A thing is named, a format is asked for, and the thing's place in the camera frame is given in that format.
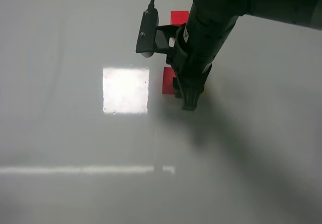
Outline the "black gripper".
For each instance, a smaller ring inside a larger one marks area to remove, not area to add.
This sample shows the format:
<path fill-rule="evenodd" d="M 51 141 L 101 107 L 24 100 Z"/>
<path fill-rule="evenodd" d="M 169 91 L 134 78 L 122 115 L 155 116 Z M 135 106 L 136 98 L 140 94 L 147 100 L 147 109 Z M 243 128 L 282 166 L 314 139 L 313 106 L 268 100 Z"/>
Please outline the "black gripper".
<path fill-rule="evenodd" d="M 188 21 L 179 25 L 173 55 L 167 64 L 175 72 L 175 97 L 183 98 L 182 110 L 195 111 L 212 62 L 237 22 L 238 16 L 211 15 L 192 7 Z"/>

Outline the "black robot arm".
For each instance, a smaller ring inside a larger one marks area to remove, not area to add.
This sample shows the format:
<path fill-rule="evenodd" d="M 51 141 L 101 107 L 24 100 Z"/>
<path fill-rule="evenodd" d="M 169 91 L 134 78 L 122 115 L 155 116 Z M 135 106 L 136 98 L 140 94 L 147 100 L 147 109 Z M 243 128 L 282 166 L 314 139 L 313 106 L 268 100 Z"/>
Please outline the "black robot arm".
<path fill-rule="evenodd" d="M 212 62 L 243 15 L 319 30 L 321 0 L 193 0 L 187 22 L 176 28 L 174 54 L 167 59 L 183 110 L 196 109 Z"/>

